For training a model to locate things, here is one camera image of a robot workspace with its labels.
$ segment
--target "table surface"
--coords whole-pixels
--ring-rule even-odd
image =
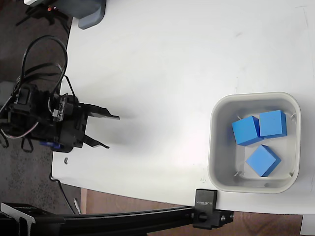
[[[214,105],[229,94],[284,91],[302,111],[298,179],[280,194],[219,192],[217,208],[315,214],[315,3],[108,0],[100,24],[77,24],[66,74],[81,102],[121,120],[89,118],[86,134],[111,148],[54,153],[55,178],[193,206],[197,188],[215,189],[207,171]]]

